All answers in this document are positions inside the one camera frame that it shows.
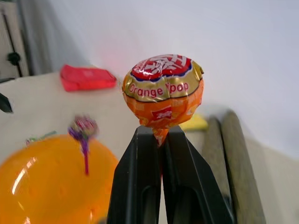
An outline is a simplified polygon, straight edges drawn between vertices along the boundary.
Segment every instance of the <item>red pouch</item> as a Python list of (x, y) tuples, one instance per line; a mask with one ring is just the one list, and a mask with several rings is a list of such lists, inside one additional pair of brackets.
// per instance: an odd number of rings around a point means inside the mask
[(113, 88), (116, 78), (107, 70), (98, 68), (75, 68), (64, 65), (60, 79), (65, 91)]

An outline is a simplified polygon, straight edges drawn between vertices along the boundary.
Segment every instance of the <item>lollipop wrapper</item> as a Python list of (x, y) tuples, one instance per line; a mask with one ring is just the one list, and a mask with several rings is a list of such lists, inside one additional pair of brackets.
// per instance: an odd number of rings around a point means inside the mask
[(124, 99), (140, 124), (153, 128), (159, 145), (169, 128), (189, 120), (201, 104), (202, 74), (190, 58), (161, 55), (139, 62), (125, 76)]

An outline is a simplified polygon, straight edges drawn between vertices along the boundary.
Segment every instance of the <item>red label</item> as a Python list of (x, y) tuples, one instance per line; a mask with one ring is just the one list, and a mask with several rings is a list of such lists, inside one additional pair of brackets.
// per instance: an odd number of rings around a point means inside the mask
[(181, 55), (160, 55), (143, 60), (135, 65), (131, 74), (137, 79), (156, 81), (162, 76), (184, 75), (191, 59)]
[(152, 111), (151, 113), (154, 116), (153, 120), (160, 120), (160, 119), (163, 119), (163, 118), (171, 119), (171, 116), (172, 116), (171, 106), (168, 106), (168, 107), (166, 107), (162, 110), (159, 110), (159, 111)]

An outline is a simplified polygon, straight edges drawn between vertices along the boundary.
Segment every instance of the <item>yellow object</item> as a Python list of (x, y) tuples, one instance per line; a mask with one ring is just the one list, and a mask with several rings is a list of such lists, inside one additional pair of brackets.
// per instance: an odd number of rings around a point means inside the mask
[(194, 114), (190, 120), (179, 125), (183, 131), (206, 130), (207, 121), (199, 114)]
[(69, 135), (33, 142), (0, 167), (0, 224), (93, 224), (107, 216), (115, 156), (89, 144), (89, 176)]

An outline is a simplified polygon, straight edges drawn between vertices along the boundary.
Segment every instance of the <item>white table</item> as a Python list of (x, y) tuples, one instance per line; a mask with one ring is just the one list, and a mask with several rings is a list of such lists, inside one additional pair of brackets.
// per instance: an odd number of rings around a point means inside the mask
[[(58, 73), (26, 77), (0, 84), (14, 113), (0, 111), (0, 163), (25, 146), (25, 139), (51, 131), (67, 133), (76, 114), (89, 114), (100, 127), (99, 140), (118, 159), (128, 146), (138, 119), (129, 110), (119, 88), (65, 92)], [(247, 139), (264, 213), (269, 224), (299, 223), (299, 164)], [(160, 224), (166, 223), (161, 195)]]

